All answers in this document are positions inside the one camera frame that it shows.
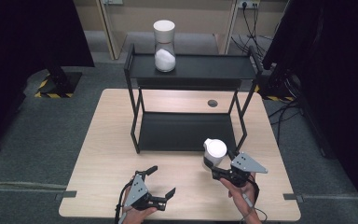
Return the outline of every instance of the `gray carpet floor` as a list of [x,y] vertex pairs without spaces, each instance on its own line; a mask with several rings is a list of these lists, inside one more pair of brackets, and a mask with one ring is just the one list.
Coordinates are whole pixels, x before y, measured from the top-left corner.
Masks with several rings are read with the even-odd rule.
[[[136,48],[144,43],[142,38],[138,40],[138,35],[128,38],[129,42],[135,42]],[[0,142],[0,223],[113,223],[113,219],[108,218],[67,218],[58,213],[62,193],[102,91],[126,87],[122,57],[117,61],[107,59],[106,47],[96,39],[89,39],[92,56],[97,62],[95,67],[64,67],[65,71],[83,74],[72,98],[34,97],[48,73],[45,70],[28,79],[27,97]],[[146,43],[152,41],[148,35],[145,39]],[[213,42],[212,36],[204,39],[191,36],[190,39],[194,46],[204,49],[208,41]],[[184,48],[182,45],[187,45],[186,40],[178,41],[175,47]],[[235,48],[231,46],[230,53],[239,53]],[[196,53],[201,50],[190,49]],[[207,49],[210,53],[217,50],[215,47]],[[268,100],[263,103],[268,114],[285,104]],[[358,193],[339,162],[321,155],[297,108],[288,110],[284,117],[291,118],[281,124],[279,148],[294,192],[300,199],[298,206],[302,217],[297,223],[358,223]],[[270,121],[273,123],[277,119],[274,116]],[[277,126],[271,125],[276,137]],[[218,222],[150,220],[146,223]]]

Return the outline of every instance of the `wooden table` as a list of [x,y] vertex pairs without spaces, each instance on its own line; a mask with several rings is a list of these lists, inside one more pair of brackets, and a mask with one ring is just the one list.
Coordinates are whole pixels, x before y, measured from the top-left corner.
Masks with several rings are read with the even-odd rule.
[[[146,110],[176,112],[227,111],[232,98],[231,92],[221,91],[144,91],[143,94]],[[240,101],[246,95],[240,92]],[[211,99],[218,102],[217,107],[208,106]],[[233,129],[236,137],[237,134],[240,137],[236,114],[231,116]],[[268,169],[267,174],[256,176],[260,187],[256,207],[267,213],[268,220],[299,220],[296,200],[283,198],[283,194],[293,194],[293,190],[259,95],[253,96],[244,118],[248,136],[241,151]],[[67,191],[76,191],[76,196],[62,199],[61,216],[114,217],[119,194],[134,172],[157,165],[158,170],[145,179],[150,193],[163,197],[172,188],[176,188],[176,193],[168,201],[166,211],[156,212],[150,219],[241,219],[225,187],[213,180],[211,172],[202,165],[201,151],[136,154],[130,136],[132,119],[128,90],[103,91],[67,187]],[[220,167],[229,168],[228,157]]]

